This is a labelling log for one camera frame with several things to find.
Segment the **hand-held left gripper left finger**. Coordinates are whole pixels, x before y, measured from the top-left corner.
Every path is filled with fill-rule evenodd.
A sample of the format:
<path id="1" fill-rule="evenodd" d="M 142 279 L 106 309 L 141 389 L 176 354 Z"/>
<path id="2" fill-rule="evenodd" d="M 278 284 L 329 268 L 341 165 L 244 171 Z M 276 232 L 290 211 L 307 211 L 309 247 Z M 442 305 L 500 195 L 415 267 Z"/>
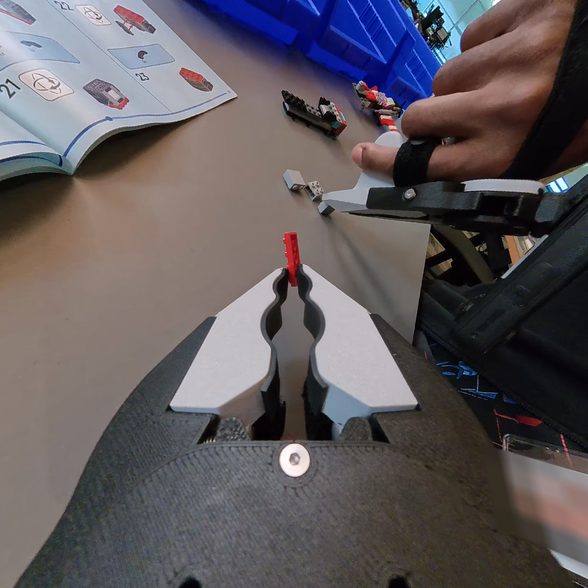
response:
<path id="1" fill-rule="evenodd" d="M 256 433 L 283 433 L 277 352 L 288 271 L 274 270 L 220 311 L 187 370 L 170 408 L 236 417 Z"/>

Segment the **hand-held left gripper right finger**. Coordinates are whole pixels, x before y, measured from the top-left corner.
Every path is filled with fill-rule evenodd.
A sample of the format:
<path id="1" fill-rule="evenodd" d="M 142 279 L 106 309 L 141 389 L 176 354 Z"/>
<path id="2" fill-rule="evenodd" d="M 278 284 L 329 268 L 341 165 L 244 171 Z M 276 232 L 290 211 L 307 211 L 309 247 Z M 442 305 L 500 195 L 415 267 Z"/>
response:
<path id="1" fill-rule="evenodd" d="M 363 306 L 307 265 L 298 266 L 298 291 L 313 336 L 305 388 L 308 437 L 339 437 L 349 419 L 417 407 Z"/>

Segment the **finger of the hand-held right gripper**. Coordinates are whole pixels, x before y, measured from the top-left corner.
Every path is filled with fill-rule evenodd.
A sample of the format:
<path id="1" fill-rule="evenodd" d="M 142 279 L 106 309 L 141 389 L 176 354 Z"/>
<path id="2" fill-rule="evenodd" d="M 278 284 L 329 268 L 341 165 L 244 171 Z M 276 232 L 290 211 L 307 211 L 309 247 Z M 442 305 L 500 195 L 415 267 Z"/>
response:
<path id="1" fill-rule="evenodd" d="M 418 211 L 400 211 L 398 205 L 393 205 L 391 210 L 369 209 L 367 206 L 370 189 L 394 190 L 394 183 L 391 179 L 385 180 L 383 176 L 371 173 L 362 173 L 353 189 L 329 192 L 323 197 L 328 201 L 336 212 L 346 212 L 363 217 L 381 217 L 389 219 L 428 219 L 429 215 Z"/>

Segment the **red toy brick plate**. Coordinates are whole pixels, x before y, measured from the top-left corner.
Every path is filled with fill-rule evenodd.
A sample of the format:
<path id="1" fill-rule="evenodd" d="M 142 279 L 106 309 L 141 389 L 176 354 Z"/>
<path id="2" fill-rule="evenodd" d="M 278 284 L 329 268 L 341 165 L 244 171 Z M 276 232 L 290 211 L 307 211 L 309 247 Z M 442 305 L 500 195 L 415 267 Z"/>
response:
<path id="1" fill-rule="evenodd" d="M 288 271 L 288 281 L 290 286 L 298 285 L 298 266 L 300 265 L 300 254 L 298 247 L 297 232 L 287 232 L 283 235 L 285 245 L 286 268 Z"/>

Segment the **toy brick truck model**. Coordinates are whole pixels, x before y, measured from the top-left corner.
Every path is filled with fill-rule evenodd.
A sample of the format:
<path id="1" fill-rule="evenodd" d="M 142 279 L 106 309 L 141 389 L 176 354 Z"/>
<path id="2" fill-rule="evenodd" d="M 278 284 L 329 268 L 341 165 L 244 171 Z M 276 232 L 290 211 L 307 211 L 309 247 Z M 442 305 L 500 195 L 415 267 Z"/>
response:
<path id="1" fill-rule="evenodd" d="M 331 101 L 320 97 L 319 106 L 313 107 L 303 99 L 283 90 L 283 109 L 293 120 L 302 121 L 307 126 L 320 128 L 322 132 L 335 139 L 346 129 L 347 122 L 342 111 Z"/>

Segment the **blue plastic parts bin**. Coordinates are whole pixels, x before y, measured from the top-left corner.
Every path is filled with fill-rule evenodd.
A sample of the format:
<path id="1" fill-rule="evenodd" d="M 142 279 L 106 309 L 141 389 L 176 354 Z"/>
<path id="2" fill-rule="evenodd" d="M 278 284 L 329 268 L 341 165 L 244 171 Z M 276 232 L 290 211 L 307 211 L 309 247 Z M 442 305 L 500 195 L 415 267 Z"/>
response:
<path id="1" fill-rule="evenodd" d="M 399 1 L 203 1 L 241 26 L 407 104 L 440 64 Z"/>

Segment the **brick instruction booklet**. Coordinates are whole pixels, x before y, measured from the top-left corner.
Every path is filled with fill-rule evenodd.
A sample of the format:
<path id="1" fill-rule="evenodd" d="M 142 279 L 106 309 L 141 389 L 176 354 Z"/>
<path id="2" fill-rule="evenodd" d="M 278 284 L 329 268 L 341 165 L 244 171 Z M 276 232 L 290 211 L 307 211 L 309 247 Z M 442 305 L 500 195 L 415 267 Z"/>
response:
<path id="1" fill-rule="evenodd" d="M 142 1 L 1 1 L 1 180 L 235 96 Z"/>

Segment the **grey desk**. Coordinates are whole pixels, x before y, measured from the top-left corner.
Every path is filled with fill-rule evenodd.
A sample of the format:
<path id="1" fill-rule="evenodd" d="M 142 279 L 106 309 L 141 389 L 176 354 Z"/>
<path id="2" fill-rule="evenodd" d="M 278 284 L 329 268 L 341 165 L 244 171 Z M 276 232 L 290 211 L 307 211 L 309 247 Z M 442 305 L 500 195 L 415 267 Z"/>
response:
<path id="1" fill-rule="evenodd" d="M 61 517 L 103 430 L 205 318 L 300 257 L 408 341 L 428 227 L 321 217 L 287 169 L 353 187 L 378 129 L 351 83 L 201 4 L 147 1 L 238 97 L 183 123 L 116 135 L 69 177 L 1 184 L 1 587 Z M 344 114 L 335 139 L 293 120 L 282 91 Z"/>

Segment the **person's right hand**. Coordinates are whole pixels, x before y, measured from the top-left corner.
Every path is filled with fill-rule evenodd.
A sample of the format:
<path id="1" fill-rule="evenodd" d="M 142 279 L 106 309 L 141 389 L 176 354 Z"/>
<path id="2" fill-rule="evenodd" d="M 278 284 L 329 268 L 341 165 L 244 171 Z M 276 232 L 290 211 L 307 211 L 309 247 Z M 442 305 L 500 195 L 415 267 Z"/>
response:
<path id="1" fill-rule="evenodd" d="M 433 151 L 428 181 L 499 178 L 511 167 L 548 104 L 578 3 L 499 1 L 466 28 L 434 97 L 401 119 L 408 138 L 455 138 Z"/>

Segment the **red white brick model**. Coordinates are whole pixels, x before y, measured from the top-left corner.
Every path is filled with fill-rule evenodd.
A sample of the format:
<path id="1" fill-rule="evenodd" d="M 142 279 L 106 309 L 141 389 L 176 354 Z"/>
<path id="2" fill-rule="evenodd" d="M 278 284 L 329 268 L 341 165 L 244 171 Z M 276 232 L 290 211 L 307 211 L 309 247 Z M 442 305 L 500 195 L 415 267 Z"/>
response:
<path id="1" fill-rule="evenodd" d="M 378 91 L 377 86 L 370 88 L 364 81 L 353 84 L 353 87 L 362 109 L 370 110 L 378 124 L 386 130 L 397 130 L 395 122 L 402 114 L 402 104 Z"/>

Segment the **person's printed dark shirt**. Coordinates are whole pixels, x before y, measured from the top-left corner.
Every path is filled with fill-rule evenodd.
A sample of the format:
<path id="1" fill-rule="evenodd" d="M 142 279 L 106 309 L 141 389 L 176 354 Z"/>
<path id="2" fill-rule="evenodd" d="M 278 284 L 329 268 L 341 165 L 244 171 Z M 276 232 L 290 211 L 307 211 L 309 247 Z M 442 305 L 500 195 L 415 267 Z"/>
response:
<path id="1" fill-rule="evenodd" d="M 426 352 L 428 359 L 435 360 L 439 371 L 465 399 L 495 445 L 501 446 L 505 435 L 516 435 L 566 450 L 587 452 L 516 403 L 430 336 L 426 339 L 430 349 Z"/>

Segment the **person's black jacket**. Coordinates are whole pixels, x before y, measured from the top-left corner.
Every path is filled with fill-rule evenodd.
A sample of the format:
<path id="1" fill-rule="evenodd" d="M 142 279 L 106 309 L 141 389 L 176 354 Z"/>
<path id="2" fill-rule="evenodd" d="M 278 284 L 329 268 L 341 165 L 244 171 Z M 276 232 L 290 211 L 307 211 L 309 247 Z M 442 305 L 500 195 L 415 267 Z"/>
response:
<path id="1" fill-rule="evenodd" d="M 554 428 L 587 447 L 587 370 L 550 362 L 501 364 L 505 389 Z"/>

